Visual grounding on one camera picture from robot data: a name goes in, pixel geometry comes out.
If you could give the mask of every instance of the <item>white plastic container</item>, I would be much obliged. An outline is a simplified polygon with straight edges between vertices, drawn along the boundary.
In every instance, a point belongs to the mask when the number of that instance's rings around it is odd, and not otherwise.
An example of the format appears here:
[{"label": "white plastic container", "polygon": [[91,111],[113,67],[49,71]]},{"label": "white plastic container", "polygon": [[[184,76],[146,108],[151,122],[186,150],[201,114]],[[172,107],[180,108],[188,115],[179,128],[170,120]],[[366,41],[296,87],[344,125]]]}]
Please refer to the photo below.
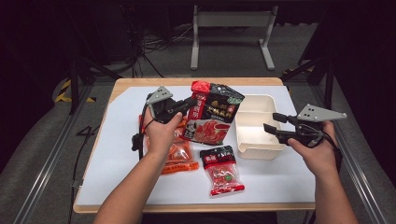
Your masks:
[{"label": "white plastic container", "polygon": [[272,160],[286,147],[264,130],[264,123],[280,129],[279,122],[273,120],[274,112],[276,106],[272,96],[245,95],[235,115],[239,157]]}]

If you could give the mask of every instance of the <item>hand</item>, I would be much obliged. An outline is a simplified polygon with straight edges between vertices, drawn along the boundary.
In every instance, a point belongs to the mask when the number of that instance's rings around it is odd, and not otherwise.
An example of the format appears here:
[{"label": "hand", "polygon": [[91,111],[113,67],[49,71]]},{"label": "hand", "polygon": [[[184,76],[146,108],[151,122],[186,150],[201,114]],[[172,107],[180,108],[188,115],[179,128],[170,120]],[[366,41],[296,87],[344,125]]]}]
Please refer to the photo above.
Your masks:
[{"label": "hand", "polygon": [[[337,145],[332,122],[323,122],[323,132],[327,133]],[[324,139],[320,145],[314,148],[306,147],[292,138],[289,139],[288,143],[303,157],[306,166],[316,177],[337,174],[334,151],[332,145],[327,140]]]},{"label": "hand", "polygon": [[177,113],[168,123],[162,124],[155,120],[152,121],[152,116],[149,112],[149,109],[146,110],[143,127],[146,129],[149,139],[148,153],[162,153],[163,155],[168,154],[169,148],[172,146],[175,140],[175,129],[181,122],[182,117],[183,116],[181,113]]}]

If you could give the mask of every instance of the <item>food package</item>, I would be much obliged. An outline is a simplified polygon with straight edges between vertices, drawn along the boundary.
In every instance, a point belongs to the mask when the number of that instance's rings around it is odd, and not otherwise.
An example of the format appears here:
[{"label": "food package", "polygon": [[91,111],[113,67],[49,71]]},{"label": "food package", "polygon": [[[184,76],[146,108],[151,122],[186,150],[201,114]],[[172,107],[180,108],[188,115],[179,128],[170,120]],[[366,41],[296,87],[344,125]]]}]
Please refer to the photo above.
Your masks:
[{"label": "food package", "polygon": [[[191,153],[191,143],[185,139],[180,138],[186,123],[186,116],[178,124],[175,129],[175,140],[173,145],[169,148],[168,158],[163,167],[162,175],[169,175],[182,171],[193,171],[199,168],[199,163],[196,161]],[[146,149],[149,150],[149,137],[146,136]]]},{"label": "food package", "polygon": [[191,90],[197,105],[189,110],[182,138],[210,146],[222,145],[245,96],[226,85],[205,81],[193,81]]},{"label": "food package", "polygon": [[232,147],[201,150],[200,157],[212,183],[211,196],[245,189],[239,179]]}]

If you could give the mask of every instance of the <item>white board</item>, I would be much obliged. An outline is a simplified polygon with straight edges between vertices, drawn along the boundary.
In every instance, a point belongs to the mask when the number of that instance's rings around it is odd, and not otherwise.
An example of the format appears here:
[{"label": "white board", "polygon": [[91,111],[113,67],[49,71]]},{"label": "white board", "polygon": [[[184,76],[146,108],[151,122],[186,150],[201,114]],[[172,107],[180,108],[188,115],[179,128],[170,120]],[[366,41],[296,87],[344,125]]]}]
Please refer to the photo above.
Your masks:
[{"label": "white board", "polygon": [[[191,96],[190,86],[165,87],[174,94],[173,99],[176,101]],[[271,95],[275,99],[278,113],[296,115],[286,87],[231,87],[243,94]],[[147,95],[157,89],[158,86],[131,87],[109,104],[76,205],[102,204],[111,190],[136,165],[138,153],[131,150],[131,139],[138,132],[137,118],[142,112]],[[282,130],[294,130],[288,123],[282,123],[281,127]],[[199,169],[162,175],[148,199],[148,204],[312,203],[315,200],[315,178],[306,168],[301,156],[291,147],[286,147],[272,161],[241,159],[236,152],[234,124],[227,133],[224,145],[234,149],[236,166],[245,190],[220,197],[209,196],[211,181],[205,174],[199,151],[212,147],[191,143],[193,157],[200,164]]]}]

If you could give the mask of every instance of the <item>tripod leg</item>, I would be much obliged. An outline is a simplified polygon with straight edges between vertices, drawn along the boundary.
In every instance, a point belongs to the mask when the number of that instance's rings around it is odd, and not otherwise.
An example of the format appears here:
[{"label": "tripod leg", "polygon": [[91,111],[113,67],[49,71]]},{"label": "tripod leg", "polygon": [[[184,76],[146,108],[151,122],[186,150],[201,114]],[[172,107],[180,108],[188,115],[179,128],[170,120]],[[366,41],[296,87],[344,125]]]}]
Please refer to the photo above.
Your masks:
[{"label": "tripod leg", "polygon": [[292,77],[295,77],[297,75],[299,75],[300,73],[302,73],[303,71],[305,71],[306,69],[314,66],[315,64],[317,64],[318,62],[321,61],[321,58],[317,58],[315,60],[309,61],[308,63],[305,63],[301,66],[299,66],[298,68],[294,69],[293,71],[287,73],[286,75],[284,75],[283,77],[281,77],[280,79],[285,82],[289,79],[291,79]]},{"label": "tripod leg", "polygon": [[324,92],[324,104],[327,109],[332,109],[332,85],[333,85],[333,64],[332,61],[329,61],[329,69],[327,71],[327,76],[326,76],[326,89]]},{"label": "tripod leg", "polygon": [[72,86],[72,108],[70,109],[70,115],[74,114],[78,107],[78,75],[76,71],[76,61],[71,64],[70,79]]},{"label": "tripod leg", "polygon": [[102,73],[108,75],[109,77],[113,77],[114,79],[122,78],[122,76],[120,76],[120,75],[118,75],[118,74],[116,74],[116,73],[114,73],[114,72],[108,70],[106,67],[103,67],[102,65],[99,65],[99,64],[97,64],[97,63],[92,62],[91,60],[89,60],[89,59],[87,59],[87,58],[85,58],[85,57],[80,56],[78,59],[79,59],[82,63],[85,63],[85,64],[87,64],[87,65],[89,65],[89,66],[91,66],[91,67],[96,68],[98,71],[100,71],[100,72],[102,72]]}]

